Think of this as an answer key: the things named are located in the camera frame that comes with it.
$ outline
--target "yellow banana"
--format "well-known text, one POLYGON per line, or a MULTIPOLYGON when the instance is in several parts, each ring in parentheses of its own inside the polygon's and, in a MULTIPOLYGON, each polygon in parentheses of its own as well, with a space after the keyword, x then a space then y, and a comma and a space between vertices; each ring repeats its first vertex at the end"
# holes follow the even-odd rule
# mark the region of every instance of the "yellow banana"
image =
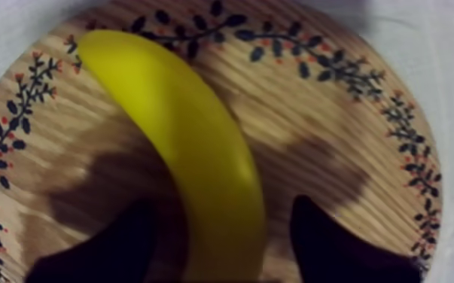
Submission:
POLYGON ((94 31, 79 56, 149 137, 187 214, 186 281, 253 281, 265 214, 249 149, 213 91, 183 60, 139 36, 94 31))

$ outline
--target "wooden plate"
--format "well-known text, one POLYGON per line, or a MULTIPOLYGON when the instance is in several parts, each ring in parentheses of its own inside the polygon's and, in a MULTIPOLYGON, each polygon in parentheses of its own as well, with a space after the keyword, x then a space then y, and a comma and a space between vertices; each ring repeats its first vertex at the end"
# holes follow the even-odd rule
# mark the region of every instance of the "wooden plate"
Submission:
POLYGON ((298 194, 429 268, 441 208, 434 140, 410 92, 364 41, 292 2, 126 0, 58 26, 0 80, 0 281, 22 281, 36 259, 99 232, 140 197, 161 218, 158 270, 168 275, 183 261, 184 221, 166 167, 76 54, 91 29, 173 49, 231 110, 264 186, 264 278, 299 279, 288 239, 298 194))

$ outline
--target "white background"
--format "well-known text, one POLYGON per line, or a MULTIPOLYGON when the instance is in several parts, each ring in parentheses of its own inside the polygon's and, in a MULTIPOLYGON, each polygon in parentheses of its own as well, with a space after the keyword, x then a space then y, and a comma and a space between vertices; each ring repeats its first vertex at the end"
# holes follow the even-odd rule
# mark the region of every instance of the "white background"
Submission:
MULTIPOLYGON (((299 1, 370 42, 424 108, 443 164, 445 197, 444 225, 428 282, 454 283, 454 0, 299 1)), ((0 0, 0 77, 42 34, 102 2, 0 0)))

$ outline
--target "wooden surface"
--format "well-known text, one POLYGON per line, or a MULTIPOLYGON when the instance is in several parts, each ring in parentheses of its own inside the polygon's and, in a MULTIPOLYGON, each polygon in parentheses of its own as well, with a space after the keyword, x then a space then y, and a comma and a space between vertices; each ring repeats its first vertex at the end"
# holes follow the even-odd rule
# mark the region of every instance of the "wooden surface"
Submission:
POLYGON ((441 207, 434 140, 365 42, 292 2, 126 1, 59 25, 0 80, 0 281, 22 281, 39 257, 99 232, 141 197, 156 204, 166 246, 152 276, 183 262, 169 173, 76 55, 78 38, 106 28, 172 46, 238 122, 267 204, 263 278, 299 280, 288 238, 298 194, 362 239, 430 267, 441 207))

